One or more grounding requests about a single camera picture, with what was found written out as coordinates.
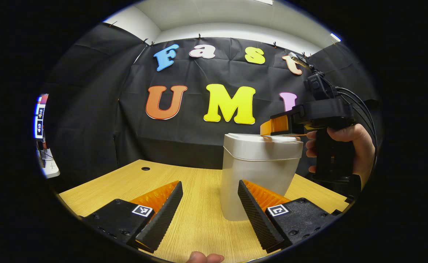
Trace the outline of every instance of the table surface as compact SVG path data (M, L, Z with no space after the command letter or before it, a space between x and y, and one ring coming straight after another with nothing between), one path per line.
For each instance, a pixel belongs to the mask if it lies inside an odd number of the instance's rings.
M143 171L142 167L149 167L150 170ZM130 201L162 185L180 180L183 198L154 256L182 263L186 262L192 251L201 251L205 255L224 255L226 263L246 262L267 256L248 220L233 222L224 219L219 201L221 176L222 170L137 160L60 193L60 196L77 215L87 216L115 198ZM346 197L300 175L294 176L285 197L290 200L307 198L328 213L335 209L344 211L348 205Z

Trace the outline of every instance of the human hand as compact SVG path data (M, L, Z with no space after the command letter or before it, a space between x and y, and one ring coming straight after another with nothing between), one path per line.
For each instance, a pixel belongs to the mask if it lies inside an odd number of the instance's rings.
M207 257L199 251L193 251L189 255L186 263L220 263L224 261L224 256L219 254L209 254Z
M311 131L306 134L309 140L306 143L306 156L316 157L314 146L316 145L317 131ZM361 124L343 128L342 130L334 130L327 128L329 136L336 141L349 142L352 141L355 148L354 171L353 174L359 175L361 178L361 188L368 181L371 169L373 167L374 145L371 136ZM316 166L310 166L309 172L315 173Z

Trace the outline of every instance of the letter f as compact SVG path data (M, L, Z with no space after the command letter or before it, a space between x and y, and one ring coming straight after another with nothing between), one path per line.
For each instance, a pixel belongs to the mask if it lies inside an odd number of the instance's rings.
M173 64L173 60L169 60L169 58L175 57L176 53L174 49L177 49L179 47L179 45L173 44L170 47L162 49L154 54L154 57L157 58L157 63L159 63L157 71L163 70L164 68Z

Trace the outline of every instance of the trash can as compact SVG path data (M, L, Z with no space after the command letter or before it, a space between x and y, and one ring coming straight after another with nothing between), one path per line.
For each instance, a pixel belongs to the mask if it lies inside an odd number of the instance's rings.
M239 180L248 180L283 196L297 170L302 149L303 142L295 137L226 134L220 184L225 219L248 220L238 197Z

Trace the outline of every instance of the ceiling light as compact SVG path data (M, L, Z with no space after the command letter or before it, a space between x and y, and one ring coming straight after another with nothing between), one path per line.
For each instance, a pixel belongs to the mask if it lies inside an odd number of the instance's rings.
M272 0L254 0L254 1L262 2L262 3L268 4L268 5L272 5Z
M340 38L338 38L336 35L334 35L334 33L331 33L331 37L333 37L335 40L337 40L339 42L341 41Z

